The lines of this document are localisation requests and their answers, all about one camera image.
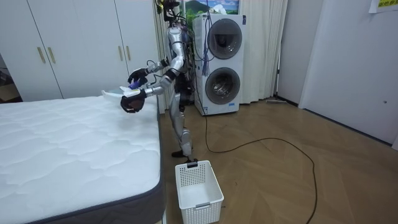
robot leg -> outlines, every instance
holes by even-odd
[[[180,105],[181,94],[175,93],[172,96],[170,104],[170,119],[178,139],[178,143],[182,149],[182,154],[188,157],[189,161],[193,161],[192,157],[192,139],[191,132],[184,127],[185,115],[183,105]]]

white wall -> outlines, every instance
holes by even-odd
[[[300,107],[393,143],[398,11],[369,14],[370,3],[324,1]]]
[[[280,58],[279,95],[300,102],[323,0],[287,4]]]

white curtain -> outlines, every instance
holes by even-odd
[[[274,94],[287,1],[239,2],[239,13],[247,17],[241,103],[258,101]]]

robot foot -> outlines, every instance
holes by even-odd
[[[173,152],[173,153],[172,153],[172,157],[174,157],[174,158],[184,158],[184,157],[186,157],[186,156],[184,156],[182,150],[179,150],[179,151],[177,151],[177,152]]]

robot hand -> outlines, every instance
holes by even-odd
[[[145,90],[134,90],[130,96],[122,96],[120,106],[127,113],[137,113],[142,109],[147,95]]]
[[[139,88],[147,83],[148,79],[146,78],[146,76],[148,75],[148,73],[149,72],[146,68],[140,68],[133,71],[128,79],[128,82],[130,83],[130,89],[135,90],[136,88]]]

